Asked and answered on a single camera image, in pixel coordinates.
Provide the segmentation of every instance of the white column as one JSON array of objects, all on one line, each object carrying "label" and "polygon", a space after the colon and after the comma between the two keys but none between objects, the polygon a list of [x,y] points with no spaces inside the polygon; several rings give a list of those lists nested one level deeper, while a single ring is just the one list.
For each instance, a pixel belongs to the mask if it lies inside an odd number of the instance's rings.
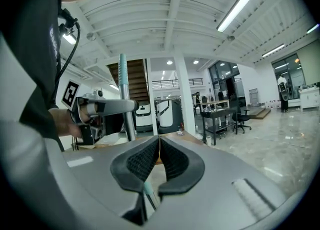
[{"label": "white column", "polygon": [[196,134],[194,107],[192,103],[189,78],[184,55],[180,51],[174,53],[174,64],[178,76],[184,129],[191,135]]},{"label": "white column", "polygon": [[156,113],[155,113],[156,109],[155,109],[154,90],[152,89],[150,58],[146,59],[146,71],[147,71],[147,76],[148,76],[148,88],[149,88],[150,110],[151,110],[151,118],[152,118],[153,135],[158,135]]}]

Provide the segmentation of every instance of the black mesh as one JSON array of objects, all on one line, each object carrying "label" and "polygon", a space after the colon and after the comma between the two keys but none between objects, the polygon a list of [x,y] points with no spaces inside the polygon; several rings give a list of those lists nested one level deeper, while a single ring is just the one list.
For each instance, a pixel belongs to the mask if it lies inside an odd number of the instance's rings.
[{"label": "black mesh", "polygon": [[180,176],[189,165],[188,157],[163,139],[161,139],[160,158],[165,168],[167,181]]},{"label": "black mesh", "polygon": [[155,140],[141,151],[131,155],[126,161],[127,169],[145,182],[159,158],[159,140]]}]

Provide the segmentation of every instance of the office chair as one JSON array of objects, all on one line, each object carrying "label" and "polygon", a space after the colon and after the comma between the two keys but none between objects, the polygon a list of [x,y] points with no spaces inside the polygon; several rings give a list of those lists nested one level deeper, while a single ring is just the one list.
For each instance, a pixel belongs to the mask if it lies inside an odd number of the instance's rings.
[{"label": "office chair", "polygon": [[238,123],[240,123],[240,124],[238,124],[238,126],[234,125],[232,131],[234,131],[234,128],[239,128],[239,127],[242,129],[243,133],[245,133],[244,127],[249,128],[251,130],[252,128],[250,126],[247,126],[247,125],[244,124],[246,121],[250,120],[250,116],[247,115],[248,111],[250,111],[250,110],[249,109],[245,109],[244,110],[245,114],[241,114],[241,108],[240,108],[240,105],[239,105],[239,101],[238,101],[238,98],[235,95],[231,96],[230,108],[237,108],[236,109],[237,112],[232,115],[232,119],[234,121],[236,121],[236,114],[237,114]]},{"label": "office chair", "polygon": [[[202,100],[202,103],[207,103],[207,102],[208,102],[208,98],[207,98],[206,96],[203,96],[201,100]],[[206,104],[203,104],[203,105],[202,105],[202,108],[203,108],[203,109],[205,109],[206,107],[207,107]]]}]

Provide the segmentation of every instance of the wooden platform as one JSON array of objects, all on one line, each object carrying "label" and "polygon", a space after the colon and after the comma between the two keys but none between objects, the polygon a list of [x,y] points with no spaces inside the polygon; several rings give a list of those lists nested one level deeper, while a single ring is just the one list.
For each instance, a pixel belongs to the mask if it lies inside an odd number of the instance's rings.
[{"label": "wooden platform", "polygon": [[251,119],[263,120],[270,112],[270,108],[251,107],[249,115]]}]

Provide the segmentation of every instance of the table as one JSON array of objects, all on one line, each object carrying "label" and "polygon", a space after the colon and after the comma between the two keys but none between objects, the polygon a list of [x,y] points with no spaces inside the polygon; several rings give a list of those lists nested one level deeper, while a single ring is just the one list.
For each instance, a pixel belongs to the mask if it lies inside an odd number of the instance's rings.
[{"label": "table", "polygon": [[227,108],[230,108],[229,105],[229,100],[225,99],[225,100],[219,100],[219,101],[211,101],[211,102],[205,102],[205,103],[198,103],[196,105],[200,105],[202,108],[202,105],[216,105],[216,104],[220,104],[220,103],[227,103]]},{"label": "table", "polygon": [[[223,124],[221,128],[216,128],[216,118],[223,117],[226,118],[227,115],[232,115],[235,113],[235,122],[229,122],[228,125]],[[237,114],[237,108],[226,108],[226,109],[220,109],[218,111],[210,111],[210,112],[201,112],[202,116],[202,124],[203,124],[203,142],[207,141],[207,135],[206,132],[210,132],[213,134],[213,145],[216,145],[216,131],[220,130],[227,130],[228,127],[231,127],[235,125],[235,134],[238,134],[238,114]],[[206,128],[205,127],[205,118],[212,119],[212,128]]]}]

